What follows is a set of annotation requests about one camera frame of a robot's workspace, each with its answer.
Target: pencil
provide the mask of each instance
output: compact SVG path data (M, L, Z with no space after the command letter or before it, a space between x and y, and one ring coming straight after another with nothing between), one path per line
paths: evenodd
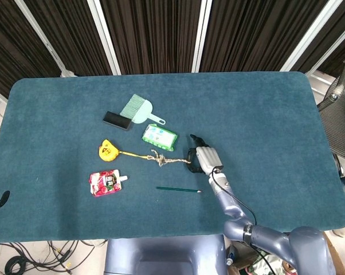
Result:
M156 189L201 193L201 190L184 189L184 188L172 188L172 187L160 187L160 186L157 186Z

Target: teal table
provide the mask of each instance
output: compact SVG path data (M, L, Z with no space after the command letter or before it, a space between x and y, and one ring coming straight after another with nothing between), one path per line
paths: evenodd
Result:
M102 119L137 93L179 138L169 158L185 157L193 133L216 148L224 172L258 223L281 231L345 226L345 196L310 85L301 73L151 74L33 78L11 90L0 132L0 242L218 234L223 215L207 176L182 163L120 155L99 158L104 139L149 154L143 124L129 131ZM129 180L94 198L89 175L119 169ZM156 190L200 189L200 194Z

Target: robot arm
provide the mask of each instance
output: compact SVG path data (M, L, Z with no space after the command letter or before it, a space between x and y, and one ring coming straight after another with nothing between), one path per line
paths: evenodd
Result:
M200 170L189 167L195 172L204 172L224 213L231 216L225 223L224 235L233 241L245 242L274 254L296 268L299 275L335 275L335 268L326 240L321 231L311 227L298 227L289 235L268 227L254 225L243 212L240 203L230 196L233 194L224 173L223 165L215 149L202 139L191 135L198 147L190 150L189 159L195 153Z

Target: black curtain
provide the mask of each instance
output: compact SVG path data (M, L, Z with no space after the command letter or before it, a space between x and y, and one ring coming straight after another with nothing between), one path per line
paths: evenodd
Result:
M334 77L341 75L345 60L345 40L335 49L334 52L321 64L318 68L319 71L329 74Z
M317 36L307 47L306 51L295 63L292 70L298 70L303 73L309 71L314 64L323 56L323 54L332 46L332 44L340 37L340 35L345 31L345 0L339 5L336 11L333 13L331 18L326 22L324 27L320 30ZM338 77L342 72L343 64L342 61L345 59L345 42L342 43L336 53L332 54L325 62L328 65L322 66L322 71L328 73L334 77ZM333 69L328 70L325 68L337 68L335 71Z
M214 0L201 72L279 70L327 0Z
M68 70L81 76L112 74L87 0L25 0Z
M14 1L0 0L0 94L24 77L58 77L60 70Z
M101 0L122 74L191 72L201 0Z

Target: black mesh chair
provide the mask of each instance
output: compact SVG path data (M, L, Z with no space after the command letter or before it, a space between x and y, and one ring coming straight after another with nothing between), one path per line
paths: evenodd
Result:
M332 152L345 158L345 66L317 107Z

